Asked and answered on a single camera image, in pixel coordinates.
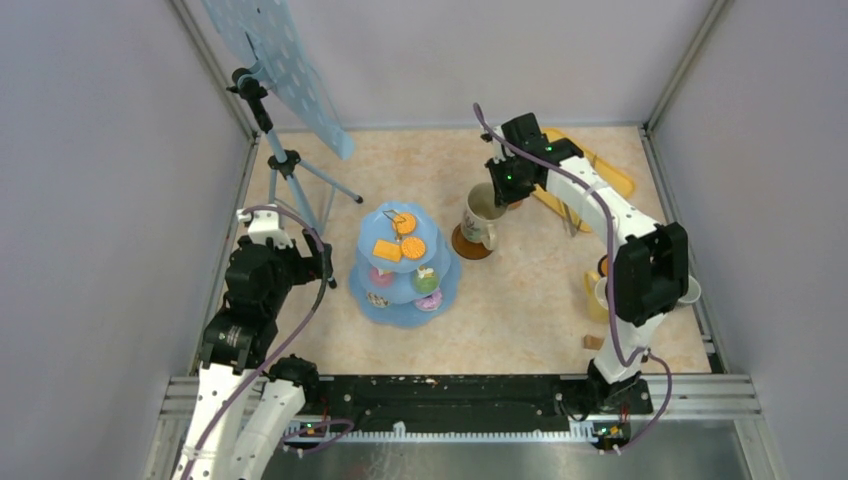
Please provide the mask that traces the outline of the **green cupcake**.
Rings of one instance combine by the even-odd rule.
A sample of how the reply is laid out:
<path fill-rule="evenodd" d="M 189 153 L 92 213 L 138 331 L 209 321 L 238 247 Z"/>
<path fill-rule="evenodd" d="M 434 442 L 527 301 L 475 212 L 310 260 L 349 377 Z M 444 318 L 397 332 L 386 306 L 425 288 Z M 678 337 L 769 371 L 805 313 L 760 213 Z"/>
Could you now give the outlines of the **green cupcake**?
<path fill-rule="evenodd" d="M 439 287 L 439 284 L 440 275 L 434 268 L 422 265 L 414 271 L 412 285 L 417 293 L 430 295 Z"/>

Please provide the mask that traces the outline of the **yellow ceramic mug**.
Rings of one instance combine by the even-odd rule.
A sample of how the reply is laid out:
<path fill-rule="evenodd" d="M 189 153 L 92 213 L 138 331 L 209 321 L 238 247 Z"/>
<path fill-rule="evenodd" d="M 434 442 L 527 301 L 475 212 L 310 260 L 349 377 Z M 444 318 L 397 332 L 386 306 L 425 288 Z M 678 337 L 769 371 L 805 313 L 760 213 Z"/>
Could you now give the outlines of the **yellow ceramic mug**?
<path fill-rule="evenodd" d="M 599 324 L 608 323 L 607 279 L 596 271 L 585 271 L 583 274 L 583 287 L 586 294 L 586 305 L 590 320 Z"/>

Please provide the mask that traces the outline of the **square orange biscuit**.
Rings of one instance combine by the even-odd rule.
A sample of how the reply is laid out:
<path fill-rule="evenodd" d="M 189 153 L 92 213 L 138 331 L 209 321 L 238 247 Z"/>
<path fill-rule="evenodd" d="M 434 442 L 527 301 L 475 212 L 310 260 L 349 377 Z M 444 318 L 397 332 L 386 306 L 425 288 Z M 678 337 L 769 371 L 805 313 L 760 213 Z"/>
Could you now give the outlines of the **square orange biscuit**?
<path fill-rule="evenodd" d="M 378 239 L 372 249 L 375 258 L 398 263 L 403 258 L 401 245 L 392 241 Z"/>

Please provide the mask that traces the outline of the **white sprinkled donut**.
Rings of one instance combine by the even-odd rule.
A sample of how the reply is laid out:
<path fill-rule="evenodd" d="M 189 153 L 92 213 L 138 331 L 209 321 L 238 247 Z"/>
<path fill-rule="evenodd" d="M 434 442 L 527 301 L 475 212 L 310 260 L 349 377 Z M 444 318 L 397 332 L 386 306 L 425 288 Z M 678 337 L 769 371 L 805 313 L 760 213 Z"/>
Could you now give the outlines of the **white sprinkled donut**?
<path fill-rule="evenodd" d="M 380 296 L 373 292 L 366 293 L 366 299 L 368 302 L 374 306 L 375 308 L 386 308 L 391 305 L 391 302 L 387 300 L 385 297 Z"/>

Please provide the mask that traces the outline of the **pink frosted donut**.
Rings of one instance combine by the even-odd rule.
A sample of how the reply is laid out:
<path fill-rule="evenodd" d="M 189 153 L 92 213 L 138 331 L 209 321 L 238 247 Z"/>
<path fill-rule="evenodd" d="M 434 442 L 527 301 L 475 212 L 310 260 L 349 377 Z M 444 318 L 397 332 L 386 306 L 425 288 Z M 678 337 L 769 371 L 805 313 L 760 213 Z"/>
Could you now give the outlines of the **pink frosted donut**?
<path fill-rule="evenodd" d="M 426 297 L 417 299 L 414 302 L 415 307 L 423 312 L 431 312 L 438 310 L 443 303 L 443 294 L 440 289 L 434 290 Z"/>

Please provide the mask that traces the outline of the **beige ceramic mug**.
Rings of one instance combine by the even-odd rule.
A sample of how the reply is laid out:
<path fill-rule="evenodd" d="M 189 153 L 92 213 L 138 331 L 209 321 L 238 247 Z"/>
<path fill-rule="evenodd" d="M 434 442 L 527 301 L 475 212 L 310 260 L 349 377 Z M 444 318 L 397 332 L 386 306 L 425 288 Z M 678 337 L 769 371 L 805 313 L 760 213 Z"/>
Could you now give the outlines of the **beige ceramic mug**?
<path fill-rule="evenodd" d="M 466 206 L 460 232 L 471 244 L 494 251 L 498 245 L 497 223 L 507 212 L 505 205 L 498 205 L 494 186 L 490 183 L 475 185 L 466 197 Z"/>

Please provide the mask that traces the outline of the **orange round biscuit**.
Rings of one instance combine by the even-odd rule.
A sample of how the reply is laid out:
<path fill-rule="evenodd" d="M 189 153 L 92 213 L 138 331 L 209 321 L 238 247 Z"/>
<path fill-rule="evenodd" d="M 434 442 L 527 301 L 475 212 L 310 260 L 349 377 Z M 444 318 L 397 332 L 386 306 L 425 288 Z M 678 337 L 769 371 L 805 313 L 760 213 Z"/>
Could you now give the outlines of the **orange round biscuit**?
<path fill-rule="evenodd" d="M 391 218 L 391 223 L 398 236 L 406 236 L 416 230 L 418 220 L 410 212 L 396 212 Z"/>
<path fill-rule="evenodd" d="M 419 237 L 406 236 L 400 241 L 400 251 L 405 259 L 420 260 L 427 253 L 427 245 Z"/>

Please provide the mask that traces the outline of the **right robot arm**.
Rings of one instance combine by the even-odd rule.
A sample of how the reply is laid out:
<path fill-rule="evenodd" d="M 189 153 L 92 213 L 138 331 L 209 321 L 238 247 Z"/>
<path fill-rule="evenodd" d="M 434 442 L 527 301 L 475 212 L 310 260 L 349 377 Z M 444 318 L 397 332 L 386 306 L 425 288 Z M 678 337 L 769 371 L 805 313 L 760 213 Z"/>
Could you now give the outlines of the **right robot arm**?
<path fill-rule="evenodd" d="M 612 412 L 641 372 L 655 330 L 689 290 L 688 235 L 662 224 L 619 194 L 567 138 L 548 139 L 532 113 L 497 127 L 480 118 L 494 154 L 486 163 L 499 206 L 541 189 L 574 209 L 605 243 L 609 332 L 590 361 L 586 397 Z"/>

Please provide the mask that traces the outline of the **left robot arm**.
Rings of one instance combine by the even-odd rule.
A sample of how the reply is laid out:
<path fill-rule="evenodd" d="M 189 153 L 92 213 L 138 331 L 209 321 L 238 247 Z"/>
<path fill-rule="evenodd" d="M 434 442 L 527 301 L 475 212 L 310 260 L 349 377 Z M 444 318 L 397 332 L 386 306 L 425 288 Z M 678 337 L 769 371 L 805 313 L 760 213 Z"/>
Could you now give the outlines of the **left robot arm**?
<path fill-rule="evenodd" d="M 237 211 L 247 228 L 230 254 L 222 307 L 202 334 L 198 390 L 172 476 L 259 479 L 298 413 L 319 404 L 314 363 L 283 351 L 332 288 L 332 247 L 278 205 Z M 278 347 L 277 318 L 296 286 L 318 291 L 306 316 Z"/>

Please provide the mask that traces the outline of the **dark brown round coaster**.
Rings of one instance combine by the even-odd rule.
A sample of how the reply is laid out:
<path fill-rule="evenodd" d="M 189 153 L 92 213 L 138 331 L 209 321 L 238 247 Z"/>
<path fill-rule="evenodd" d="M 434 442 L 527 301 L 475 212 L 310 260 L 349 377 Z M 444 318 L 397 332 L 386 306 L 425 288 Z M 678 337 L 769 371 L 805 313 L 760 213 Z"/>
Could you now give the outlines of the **dark brown round coaster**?
<path fill-rule="evenodd" d="M 487 249 L 482 243 L 474 243 L 465 238 L 461 226 L 457 225 L 452 232 L 451 244 L 454 251 L 467 260 L 482 260 L 490 256 L 493 251 Z"/>

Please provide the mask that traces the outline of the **metal serving tongs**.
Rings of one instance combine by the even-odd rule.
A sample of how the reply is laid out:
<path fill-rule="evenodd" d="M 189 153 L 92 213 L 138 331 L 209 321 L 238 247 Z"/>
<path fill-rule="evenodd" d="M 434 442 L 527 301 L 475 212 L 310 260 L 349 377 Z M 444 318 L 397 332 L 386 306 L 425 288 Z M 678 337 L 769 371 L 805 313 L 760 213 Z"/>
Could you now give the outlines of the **metal serving tongs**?
<path fill-rule="evenodd" d="M 558 173 L 550 184 L 551 192 L 564 204 L 565 218 L 571 234 L 589 231 L 597 220 L 604 224 L 605 214 L 598 208 L 595 195 L 603 185 L 585 157 L 571 156 L 560 162 L 564 174 Z"/>

